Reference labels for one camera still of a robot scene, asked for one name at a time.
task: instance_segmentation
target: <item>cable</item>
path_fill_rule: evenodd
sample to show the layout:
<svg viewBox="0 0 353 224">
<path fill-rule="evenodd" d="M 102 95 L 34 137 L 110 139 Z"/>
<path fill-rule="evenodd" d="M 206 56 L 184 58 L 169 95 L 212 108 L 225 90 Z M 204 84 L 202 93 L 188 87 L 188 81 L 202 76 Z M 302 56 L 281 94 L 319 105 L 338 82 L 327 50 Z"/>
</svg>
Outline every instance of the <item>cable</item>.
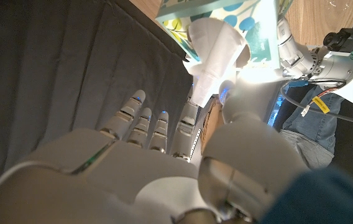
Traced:
<svg viewBox="0 0 353 224">
<path fill-rule="evenodd" d="M 297 107 L 300 107 L 300 108 L 303 108 L 305 109 L 306 108 L 306 105 L 303 105 L 295 100 L 293 100 L 291 97 L 289 97 L 286 92 L 284 92 L 284 88 L 289 84 L 290 82 L 286 82 L 285 84 L 283 84 L 283 86 L 280 88 L 280 93 L 282 94 L 282 96 L 287 100 L 289 101 L 290 103 L 294 104 L 295 106 Z M 315 113 L 319 113 L 319 114 L 325 114 L 323 113 L 323 111 L 321 110 L 317 110 L 317 109 L 314 109 L 314 108 L 309 108 L 309 111 L 312 111 L 312 112 L 315 112 Z M 325 115 L 329 115 L 329 116 L 333 116 L 335 118 L 339 118 L 339 119 L 343 119 L 345 121 L 350 121 L 353 123 L 353 118 L 350 118 L 350 117 L 347 117 L 347 116 L 343 116 L 343 115 L 339 115 L 339 114 L 336 114 L 336 113 L 326 113 Z"/>
<path fill-rule="evenodd" d="M 322 96 L 324 96 L 324 95 L 327 95 L 327 94 L 329 94 L 329 93 L 331 93 L 331 92 L 333 92 L 333 91 L 336 91 L 336 90 L 338 90 L 340 87 L 334 87 L 334 88 L 330 88 L 330 89 L 328 89 L 328 90 L 324 90 L 324 91 L 322 91 L 321 93 L 319 93 L 318 95 L 317 95 L 317 97 L 318 98 L 320 98 L 320 97 L 322 97 Z M 308 105 L 311 105 L 313 103 L 313 100 L 311 100 L 309 103 L 308 103 Z"/>
</svg>

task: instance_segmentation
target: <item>black cable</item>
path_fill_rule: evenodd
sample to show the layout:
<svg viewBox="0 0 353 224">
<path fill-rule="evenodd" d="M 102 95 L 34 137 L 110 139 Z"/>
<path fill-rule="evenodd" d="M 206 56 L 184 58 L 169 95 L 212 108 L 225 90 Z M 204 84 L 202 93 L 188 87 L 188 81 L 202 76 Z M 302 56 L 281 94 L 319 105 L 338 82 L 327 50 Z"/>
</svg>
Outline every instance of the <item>black cable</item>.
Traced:
<svg viewBox="0 0 353 224">
<path fill-rule="evenodd" d="M 281 88 L 280 88 L 280 93 L 282 94 L 282 96 L 287 100 L 289 101 L 290 103 L 294 104 L 295 106 L 297 107 L 300 107 L 300 108 L 303 108 L 305 109 L 306 108 L 306 105 L 303 105 L 295 100 L 293 100 L 291 97 L 289 97 L 285 92 L 284 92 L 284 88 L 289 84 L 290 82 L 286 82 Z M 314 108 L 309 108 L 309 111 L 312 111 L 312 112 L 315 112 L 315 113 L 319 113 L 319 114 L 325 114 L 323 113 L 323 111 L 321 110 L 317 110 L 317 109 L 314 109 Z M 339 119 L 343 119 L 343 120 L 346 120 L 346 121 L 350 121 L 353 123 L 353 118 L 350 118 L 350 117 L 347 117 L 347 116 L 343 116 L 343 115 L 339 115 L 339 114 L 336 114 L 336 113 L 326 113 L 325 115 L 329 115 L 329 116 L 333 116 L 333 117 L 336 117 L 336 118 L 339 118 Z"/>
</svg>

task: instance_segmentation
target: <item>dark fabric backdrop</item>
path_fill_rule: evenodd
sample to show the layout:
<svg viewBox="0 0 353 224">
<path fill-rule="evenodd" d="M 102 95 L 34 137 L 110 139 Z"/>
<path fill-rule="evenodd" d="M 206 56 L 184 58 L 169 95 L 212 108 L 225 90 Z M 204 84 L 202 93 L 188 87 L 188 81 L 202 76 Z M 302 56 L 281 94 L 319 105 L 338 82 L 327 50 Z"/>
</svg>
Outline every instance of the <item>dark fabric backdrop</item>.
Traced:
<svg viewBox="0 0 353 224">
<path fill-rule="evenodd" d="M 99 129 L 138 89 L 153 121 L 169 112 L 173 136 L 191 86 L 184 56 L 126 0 L 1 1 L 0 175 L 75 128 Z"/>
</svg>

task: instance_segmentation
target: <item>bright light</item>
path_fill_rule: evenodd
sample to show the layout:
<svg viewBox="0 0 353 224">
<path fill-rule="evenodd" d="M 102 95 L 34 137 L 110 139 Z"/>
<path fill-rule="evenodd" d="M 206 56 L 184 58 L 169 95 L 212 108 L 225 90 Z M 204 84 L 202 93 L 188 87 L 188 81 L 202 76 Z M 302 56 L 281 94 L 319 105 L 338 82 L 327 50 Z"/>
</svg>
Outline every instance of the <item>bright light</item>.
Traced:
<svg viewBox="0 0 353 224">
<path fill-rule="evenodd" d="M 269 83 L 287 79 L 283 78 L 281 69 L 271 68 L 243 68 L 238 77 L 249 83 Z"/>
</svg>

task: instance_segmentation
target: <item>yellow label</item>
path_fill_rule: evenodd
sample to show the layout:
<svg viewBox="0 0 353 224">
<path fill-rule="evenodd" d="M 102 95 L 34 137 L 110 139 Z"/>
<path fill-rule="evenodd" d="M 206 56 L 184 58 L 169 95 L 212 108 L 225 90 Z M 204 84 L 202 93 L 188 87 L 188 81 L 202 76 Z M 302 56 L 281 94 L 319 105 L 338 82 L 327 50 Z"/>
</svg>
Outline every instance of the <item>yellow label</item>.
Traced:
<svg viewBox="0 0 353 224">
<path fill-rule="evenodd" d="M 312 100 L 314 103 L 316 103 L 316 105 L 319 106 L 319 108 L 321 109 L 321 111 L 323 111 L 323 113 L 330 112 L 330 109 L 328 108 L 328 106 L 319 97 L 315 96 Z"/>
</svg>

